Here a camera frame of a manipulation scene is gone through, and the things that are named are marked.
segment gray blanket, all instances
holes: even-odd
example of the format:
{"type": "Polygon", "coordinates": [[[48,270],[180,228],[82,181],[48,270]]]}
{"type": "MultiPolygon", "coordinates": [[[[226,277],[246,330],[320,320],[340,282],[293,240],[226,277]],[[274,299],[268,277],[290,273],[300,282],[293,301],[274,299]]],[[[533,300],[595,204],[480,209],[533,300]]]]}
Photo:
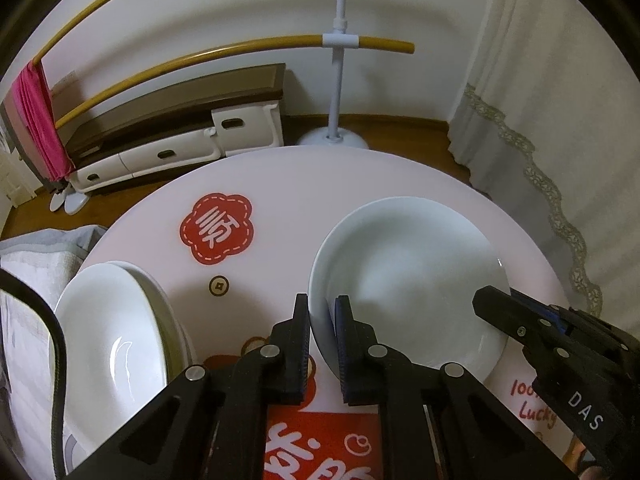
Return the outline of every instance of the gray blanket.
{"type": "MultiPolygon", "coordinates": [[[[100,226],[84,226],[11,238],[0,242],[0,267],[54,308],[105,232],[100,226]]],[[[49,335],[40,319],[0,292],[0,436],[33,480],[53,478],[48,351],[49,335]]]]}

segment white wall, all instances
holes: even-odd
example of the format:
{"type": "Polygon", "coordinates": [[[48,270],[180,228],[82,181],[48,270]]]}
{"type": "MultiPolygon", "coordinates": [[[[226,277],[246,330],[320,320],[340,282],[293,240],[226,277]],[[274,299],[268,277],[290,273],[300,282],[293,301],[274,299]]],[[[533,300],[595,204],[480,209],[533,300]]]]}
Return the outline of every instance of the white wall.
{"type": "MultiPolygon", "coordinates": [[[[18,71],[92,0],[63,0],[30,37],[0,82],[7,92],[18,71]]],[[[487,0],[348,0],[348,32],[413,41],[413,56],[347,51],[342,112],[449,119],[459,97],[487,0]]],[[[71,71],[70,108],[135,72],[235,41],[328,31],[335,0],[113,0],[45,56],[50,87],[71,71]]],[[[170,74],[100,105],[105,111],[176,81],[238,66],[287,63],[286,113],[326,113],[331,53],[286,50],[218,60],[170,74]]],[[[61,132],[63,139],[68,132],[61,132]]]]}

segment white plate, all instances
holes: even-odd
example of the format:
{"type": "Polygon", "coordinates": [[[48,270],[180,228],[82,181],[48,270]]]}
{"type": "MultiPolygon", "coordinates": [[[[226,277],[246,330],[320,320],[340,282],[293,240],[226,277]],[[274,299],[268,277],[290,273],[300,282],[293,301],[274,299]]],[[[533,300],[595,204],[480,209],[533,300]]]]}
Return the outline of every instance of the white plate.
{"type": "Polygon", "coordinates": [[[193,363],[188,353],[186,340],[182,336],[182,330],[178,325],[178,320],[175,318],[174,310],[171,308],[164,290],[148,272],[134,264],[119,260],[107,263],[125,269],[135,278],[144,291],[160,329],[164,357],[167,362],[168,379],[169,382],[173,381],[186,367],[193,363]]]}
{"type": "Polygon", "coordinates": [[[111,264],[79,272],[56,316],[68,361],[65,420],[92,453],[166,386],[160,333],[142,288],[111,264]]]}
{"type": "Polygon", "coordinates": [[[187,347],[187,356],[189,359],[189,364],[190,365],[202,364],[198,359],[198,354],[196,354],[196,349],[193,346],[193,341],[191,340],[191,337],[187,333],[184,325],[182,323],[178,323],[178,326],[180,328],[180,336],[182,337],[187,347]]]}
{"type": "Polygon", "coordinates": [[[309,281],[311,326],[339,376],[332,317],[335,298],[347,294],[354,318],[380,343],[433,368],[458,362],[483,381],[507,341],[474,314],[471,300],[485,285],[509,291],[494,249],[469,220],[425,198],[383,198],[347,215],[322,243],[309,281]]]}

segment white pole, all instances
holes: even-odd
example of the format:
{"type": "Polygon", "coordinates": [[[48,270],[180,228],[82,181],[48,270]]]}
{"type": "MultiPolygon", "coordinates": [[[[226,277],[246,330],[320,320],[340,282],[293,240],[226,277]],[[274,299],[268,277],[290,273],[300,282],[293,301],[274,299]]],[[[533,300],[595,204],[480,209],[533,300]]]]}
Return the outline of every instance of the white pole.
{"type": "MultiPolygon", "coordinates": [[[[347,0],[337,0],[335,5],[334,34],[344,34],[347,30],[347,0]]],[[[334,47],[331,60],[334,71],[334,91],[329,106],[328,139],[336,141],[338,137],[338,115],[340,114],[340,92],[342,91],[342,69],[344,67],[344,48],[334,47]]]]}

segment wooden floor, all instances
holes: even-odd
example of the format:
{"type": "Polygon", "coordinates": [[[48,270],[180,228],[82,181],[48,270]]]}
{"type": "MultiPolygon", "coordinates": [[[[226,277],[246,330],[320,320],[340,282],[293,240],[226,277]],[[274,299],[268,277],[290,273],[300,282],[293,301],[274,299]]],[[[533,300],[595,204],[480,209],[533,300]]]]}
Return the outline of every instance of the wooden floor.
{"type": "MultiPolygon", "coordinates": [[[[324,125],[326,116],[283,117],[285,144],[295,144],[300,135],[324,125]]],[[[466,184],[469,183],[468,169],[457,164],[448,151],[446,123],[414,118],[344,115],[340,117],[340,126],[360,134],[372,150],[416,160],[448,173],[466,184]]],[[[49,194],[40,194],[34,200],[11,211],[1,239],[45,228],[69,230],[88,224],[109,227],[132,206],[164,186],[166,182],[92,196],[89,202],[72,216],[67,215],[62,209],[50,212],[49,194]]]]}

